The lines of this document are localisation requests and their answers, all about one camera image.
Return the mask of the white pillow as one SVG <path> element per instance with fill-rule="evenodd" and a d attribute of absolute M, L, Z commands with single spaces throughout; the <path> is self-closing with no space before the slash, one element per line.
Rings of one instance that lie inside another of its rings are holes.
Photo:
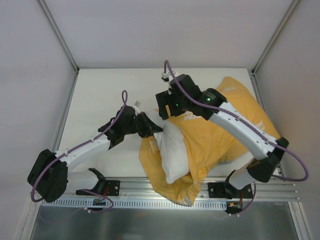
<path fill-rule="evenodd" d="M 171 185 L 190 172 L 183 133 L 169 120 L 163 120 L 155 109 L 147 111 L 146 116 L 162 129 L 153 136 L 161 155 L 166 183 Z"/>

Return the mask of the yellow Mickey Mouse pillowcase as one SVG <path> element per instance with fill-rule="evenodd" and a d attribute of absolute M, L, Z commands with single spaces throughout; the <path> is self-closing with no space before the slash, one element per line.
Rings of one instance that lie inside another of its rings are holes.
<path fill-rule="evenodd" d="M 219 164 L 240 158 L 248 150 L 227 131 L 192 112 L 170 117 L 168 121 L 183 134 L 189 173 L 172 184 L 166 182 L 161 154 L 153 135 L 141 140 L 139 160 L 156 193 L 175 202 L 189 200 L 193 205 L 209 171 Z"/>

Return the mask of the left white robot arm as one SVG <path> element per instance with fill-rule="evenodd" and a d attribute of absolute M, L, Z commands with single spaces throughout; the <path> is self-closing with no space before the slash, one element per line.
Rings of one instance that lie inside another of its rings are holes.
<path fill-rule="evenodd" d="M 63 194 L 105 196 L 108 184 L 99 170 L 90 167 L 75 172 L 74 169 L 90 158 L 111 150 L 123 142 L 126 135 L 137 134 L 140 138 L 148 138 L 162 132 L 164 124 L 156 110 L 144 112 L 125 105 L 88 140 L 63 150 L 42 150 L 27 177 L 32 187 L 31 200 L 52 203 Z"/>

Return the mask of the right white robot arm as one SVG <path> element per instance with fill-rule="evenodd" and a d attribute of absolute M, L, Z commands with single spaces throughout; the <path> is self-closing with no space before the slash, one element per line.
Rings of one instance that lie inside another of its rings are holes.
<path fill-rule="evenodd" d="M 192 112 L 227 131 L 253 156 L 247 165 L 233 170 L 224 183 L 214 187 L 217 196 L 232 199 L 244 187 L 254 182 L 267 183 L 273 177 L 289 144 L 284 137 L 276 139 L 268 135 L 242 116 L 219 91 L 214 88 L 201 91 L 187 74 L 174 76 L 164 72 L 161 79 L 168 89 L 155 97 L 163 120 Z"/>

